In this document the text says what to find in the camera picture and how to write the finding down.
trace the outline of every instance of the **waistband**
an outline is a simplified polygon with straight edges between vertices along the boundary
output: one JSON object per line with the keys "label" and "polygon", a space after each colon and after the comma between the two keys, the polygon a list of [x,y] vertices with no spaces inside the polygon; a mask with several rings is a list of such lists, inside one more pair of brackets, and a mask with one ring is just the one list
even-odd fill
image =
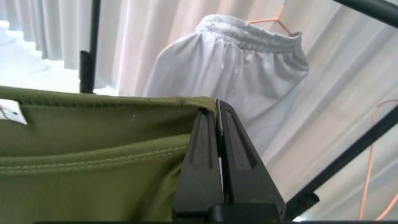
{"label": "waistband", "polygon": [[258,52],[292,52],[301,50],[301,32],[293,36],[271,33],[242,19],[226,15],[205,16],[197,32],[212,32],[217,39],[231,42],[243,50]]}

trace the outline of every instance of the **clothing rack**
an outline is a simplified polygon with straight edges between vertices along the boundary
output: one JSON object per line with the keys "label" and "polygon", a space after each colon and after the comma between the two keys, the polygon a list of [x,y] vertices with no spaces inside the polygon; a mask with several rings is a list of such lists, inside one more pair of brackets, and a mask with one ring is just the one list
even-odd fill
{"label": "clothing rack", "polygon": [[[364,15],[377,19],[398,29],[398,6],[385,0],[334,0]],[[93,0],[91,11],[90,50],[80,52],[80,93],[93,93],[95,81],[96,49],[100,21],[101,0]],[[362,137],[352,144],[342,155],[321,171],[286,206],[284,220],[293,220],[314,206],[319,198],[315,191],[339,172],[345,165],[377,141],[398,123],[398,106],[377,122]]]}

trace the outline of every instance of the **white clothing tag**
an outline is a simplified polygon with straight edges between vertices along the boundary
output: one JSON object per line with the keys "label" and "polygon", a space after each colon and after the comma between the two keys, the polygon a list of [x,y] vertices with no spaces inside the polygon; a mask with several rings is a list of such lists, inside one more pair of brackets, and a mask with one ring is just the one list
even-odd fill
{"label": "white clothing tag", "polygon": [[0,110],[0,119],[8,119],[17,121],[21,124],[27,124],[18,102],[0,99]]}

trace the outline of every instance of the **curtain fold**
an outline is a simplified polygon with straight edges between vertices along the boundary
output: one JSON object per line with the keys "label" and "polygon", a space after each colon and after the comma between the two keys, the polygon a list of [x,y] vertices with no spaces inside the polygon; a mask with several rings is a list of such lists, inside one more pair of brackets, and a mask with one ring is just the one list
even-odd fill
{"label": "curtain fold", "polygon": [[[310,73],[261,157],[288,200],[372,126],[378,103],[398,98],[396,29],[331,0],[102,1],[95,87],[141,96],[158,54],[193,32],[204,16],[265,19],[275,17],[283,3],[280,19],[292,32],[303,32]],[[74,69],[79,50],[88,50],[90,10],[91,0],[0,0],[0,19],[10,29],[23,31],[45,58]],[[285,34],[277,24],[257,25]],[[396,129],[376,143],[366,219],[376,218],[396,194]],[[369,149],[318,189],[321,202],[303,217],[356,219],[368,155]],[[386,218],[398,218],[398,210]]]}

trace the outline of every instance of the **white garment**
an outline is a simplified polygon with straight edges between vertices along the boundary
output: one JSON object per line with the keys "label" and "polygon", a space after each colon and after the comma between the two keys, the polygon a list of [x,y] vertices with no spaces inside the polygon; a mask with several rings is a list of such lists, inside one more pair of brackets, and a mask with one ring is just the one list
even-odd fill
{"label": "white garment", "polygon": [[241,19],[210,15],[164,49],[144,96],[211,96],[233,106],[262,154],[308,73],[301,33],[273,34]]}

